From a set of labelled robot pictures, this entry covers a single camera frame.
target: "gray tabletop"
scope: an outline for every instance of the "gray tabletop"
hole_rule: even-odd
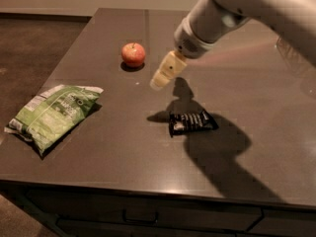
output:
[[[0,180],[316,207],[316,71],[290,69],[277,36],[250,21],[155,92],[186,14],[99,9],[42,90],[102,87],[100,109],[43,160],[1,131]],[[134,72],[121,67],[130,41],[147,51]],[[169,111],[203,108],[218,130],[170,137]]]

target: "drawer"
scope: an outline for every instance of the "drawer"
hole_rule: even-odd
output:
[[[234,234],[203,233],[155,227],[60,219],[57,226],[78,237],[234,237]]]
[[[251,233],[281,236],[315,236],[316,214],[297,211],[264,210],[264,219]]]
[[[120,224],[209,230],[246,230],[261,216],[256,207],[203,201],[116,197],[31,190],[41,210],[64,218]]]

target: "drawer handle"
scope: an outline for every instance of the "drawer handle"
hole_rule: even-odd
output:
[[[153,220],[142,220],[142,219],[132,219],[132,218],[127,218],[127,211],[124,209],[122,211],[122,219],[126,223],[132,223],[132,224],[145,224],[145,225],[153,225],[158,222],[158,212],[155,212],[155,218]]]

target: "black object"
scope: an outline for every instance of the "black object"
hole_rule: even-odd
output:
[[[203,110],[200,114],[172,114],[170,113],[170,135],[182,135],[190,131],[216,130],[215,119]]]

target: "crumpled green package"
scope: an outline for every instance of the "crumpled green package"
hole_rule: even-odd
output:
[[[5,127],[5,132],[33,142],[40,156],[86,118],[103,89],[59,85],[31,99]]]

